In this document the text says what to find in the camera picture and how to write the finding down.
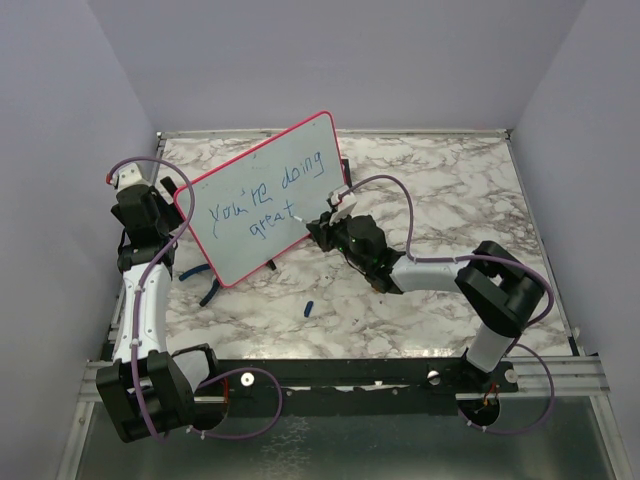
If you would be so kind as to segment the pink framed whiteboard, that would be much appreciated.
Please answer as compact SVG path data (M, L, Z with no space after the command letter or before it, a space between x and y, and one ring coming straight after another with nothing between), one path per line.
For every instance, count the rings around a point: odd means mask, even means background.
M334 119L321 111L182 186L173 200L220 284L232 287L308 231L345 185Z

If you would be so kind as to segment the blue marker cap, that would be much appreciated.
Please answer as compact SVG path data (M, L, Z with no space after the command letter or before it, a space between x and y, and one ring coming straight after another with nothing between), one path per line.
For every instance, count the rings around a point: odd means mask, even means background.
M314 306L314 302L313 301L308 301L306 303L305 309L304 309L304 312L303 312L305 318L309 318L310 317L310 314L311 314L311 311L313 309L313 306Z

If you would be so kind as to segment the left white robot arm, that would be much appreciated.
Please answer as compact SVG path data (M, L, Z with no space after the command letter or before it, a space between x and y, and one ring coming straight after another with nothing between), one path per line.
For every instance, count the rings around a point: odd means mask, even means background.
M206 344L174 353L167 347L175 236L185 230L177 207L135 165L111 182L111 212L124 227L117 266L125 300L113 363L98 371L96 387L118 436L129 443L192 424L195 392L214 392L221 371Z

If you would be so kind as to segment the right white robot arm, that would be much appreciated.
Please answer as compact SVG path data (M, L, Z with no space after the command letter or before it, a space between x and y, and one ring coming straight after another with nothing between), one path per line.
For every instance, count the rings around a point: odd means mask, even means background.
M305 224L324 252L339 251L370 286L385 294L440 291L462 294L481 326L459 367L461 383L481 391L518 339L548 292L546 280L493 241L484 241L468 257L418 261L387 245L385 233L369 215L331 221L325 212Z

